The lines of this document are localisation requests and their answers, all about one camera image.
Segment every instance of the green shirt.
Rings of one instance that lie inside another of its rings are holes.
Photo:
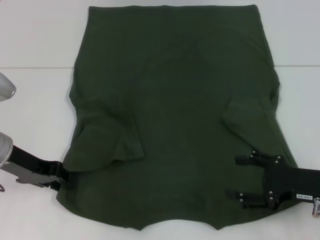
[[[138,230],[274,214],[242,209],[225,189],[262,192],[263,169],[236,166],[235,155],[258,150],[296,166],[275,117],[278,88],[255,5],[90,7],[70,91],[72,181],[58,201]]]

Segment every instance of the white table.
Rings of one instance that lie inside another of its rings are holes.
[[[246,5],[260,8],[282,85],[277,117],[301,168],[320,170],[320,2],[305,0],[1,0],[0,72],[17,87],[0,103],[0,131],[20,148],[62,160],[75,126],[68,98],[88,6]],[[143,231],[88,220],[65,210],[56,193],[15,182],[0,171],[1,240],[300,240],[319,238],[312,205],[216,231],[193,221],[171,220]]]

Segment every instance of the label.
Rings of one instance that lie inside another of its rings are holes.
[[[304,199],[304,200],[313,200],[314,198],[312,196],[309,195],[302,195],[302,194],[297,194],[296,195],[297,199]]]

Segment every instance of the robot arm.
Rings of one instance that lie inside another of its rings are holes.
[[[262,194],[226,189],[228,198],[239,201],[242,208],[276,210],[284,201],[313,203],[312,216],[320,216],[320,171],[290,167],[282,156],[253,151],[250,156],[236,156],[236,165],[264,168]]]
[[[8,100],[16,93],[15,85],[0,73],[0,102]],[[11,137],[0,132],[0,169],[16,175],[21,184],[50,187],[59,190],[61,184],[70,181],[70,174],[59,161],[41,160],[14,146]]]

